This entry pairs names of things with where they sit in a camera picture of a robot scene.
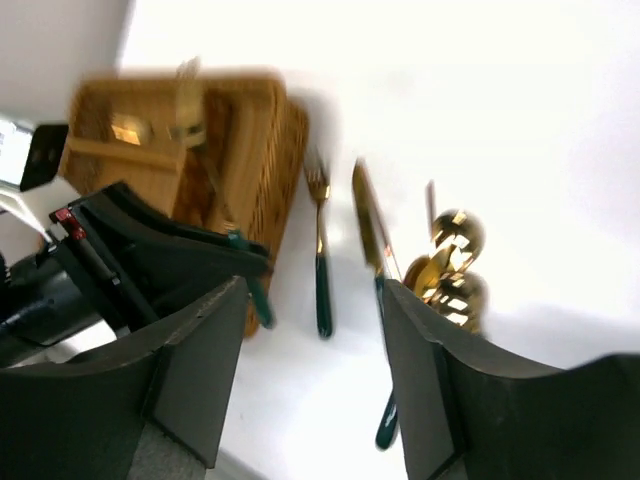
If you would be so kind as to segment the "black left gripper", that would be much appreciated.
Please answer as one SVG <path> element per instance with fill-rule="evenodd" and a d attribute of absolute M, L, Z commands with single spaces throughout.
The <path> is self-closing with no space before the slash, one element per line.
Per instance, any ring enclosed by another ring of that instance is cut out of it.
<path fill-rule="evenodd" d="M 261 279 L 268 251 L 169 219 L 120 181 L 50 213 L 52 242 L 4 270 L 1 357 L 25 360 L 105 321 L 135 332 L 152 300 L 198 298 L 227 277 Z"/>

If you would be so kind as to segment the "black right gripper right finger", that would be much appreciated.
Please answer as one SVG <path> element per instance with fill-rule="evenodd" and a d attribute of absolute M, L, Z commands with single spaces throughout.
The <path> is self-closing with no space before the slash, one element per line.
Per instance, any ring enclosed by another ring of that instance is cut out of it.
<path fill-rule="evenodd" d="M 635 479 L 639 358 L 562 370 L 436 313 L 401 283 L 383 329 L 411 479 Z"/>

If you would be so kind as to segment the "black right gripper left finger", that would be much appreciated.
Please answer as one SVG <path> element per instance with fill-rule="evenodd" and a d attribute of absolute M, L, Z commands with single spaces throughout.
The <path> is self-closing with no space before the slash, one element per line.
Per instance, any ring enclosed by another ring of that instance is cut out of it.
<path fill-rule="evenodd" d="M 5 479 L 201 479 L 218 457 L 248 289 L 184 309 L 64 363 L 1 372 Z"/>

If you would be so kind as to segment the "wicker cutlery tray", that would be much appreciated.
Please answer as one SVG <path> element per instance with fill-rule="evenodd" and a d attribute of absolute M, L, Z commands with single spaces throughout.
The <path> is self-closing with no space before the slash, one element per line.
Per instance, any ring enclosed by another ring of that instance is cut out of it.
<path fill-rule="evenodd" d="M 58 169 L 78 194 L 123 183 L 177 222 L 256 242 L 274 262 L 309 134 L 306 110 L 266 70 L 84 81 Z"/>

